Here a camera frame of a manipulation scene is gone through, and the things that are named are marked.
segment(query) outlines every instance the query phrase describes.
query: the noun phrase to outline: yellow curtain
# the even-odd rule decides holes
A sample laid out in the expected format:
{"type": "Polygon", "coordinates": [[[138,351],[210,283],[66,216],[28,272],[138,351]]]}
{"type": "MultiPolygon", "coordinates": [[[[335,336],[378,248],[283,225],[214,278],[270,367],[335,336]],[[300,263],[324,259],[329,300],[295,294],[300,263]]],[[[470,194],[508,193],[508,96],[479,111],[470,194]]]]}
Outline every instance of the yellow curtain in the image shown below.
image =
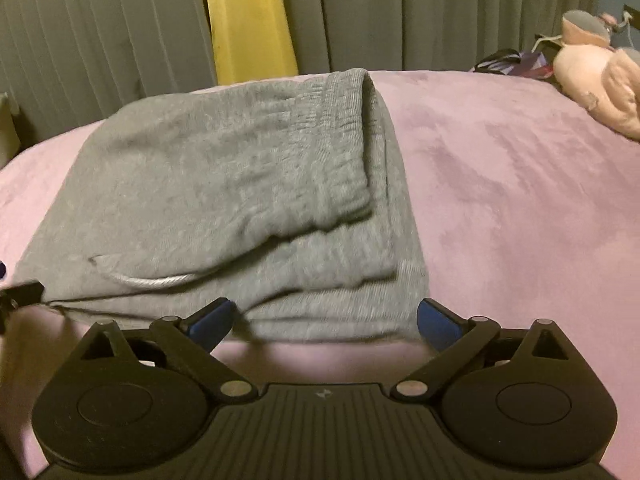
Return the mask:
{"type": "Polygon", "coordinates": [[[218,83],[298,74],[283,0],[207,0],[218,83]]]}

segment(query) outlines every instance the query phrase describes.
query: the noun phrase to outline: curtain fold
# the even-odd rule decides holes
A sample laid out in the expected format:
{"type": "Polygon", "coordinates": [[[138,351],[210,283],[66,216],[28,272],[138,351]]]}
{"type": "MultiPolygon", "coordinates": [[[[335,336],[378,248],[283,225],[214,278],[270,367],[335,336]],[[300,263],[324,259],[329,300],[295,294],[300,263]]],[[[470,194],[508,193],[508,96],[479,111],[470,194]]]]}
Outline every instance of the curtain fold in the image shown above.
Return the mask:
{"type": "Polygon", "coordinates": [[[500,48],[557,34],[594,0],[284,0],[300,73],[468,70],[500,48]]]}

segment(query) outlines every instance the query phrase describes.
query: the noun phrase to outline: stuffed animal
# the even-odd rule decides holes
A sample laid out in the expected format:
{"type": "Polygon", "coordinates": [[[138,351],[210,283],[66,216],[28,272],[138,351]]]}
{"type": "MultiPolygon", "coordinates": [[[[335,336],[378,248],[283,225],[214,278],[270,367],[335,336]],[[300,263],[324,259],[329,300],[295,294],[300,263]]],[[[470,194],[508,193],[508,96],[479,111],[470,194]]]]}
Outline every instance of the stuffed animal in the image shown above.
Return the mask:
{"type": "Polygon", "coordinates": [[[563,15],[554,74],[562,91],[597,121],[640,140],[640,52],[610,46],[615,26],[608,18],[583,10],[563,15]]]}

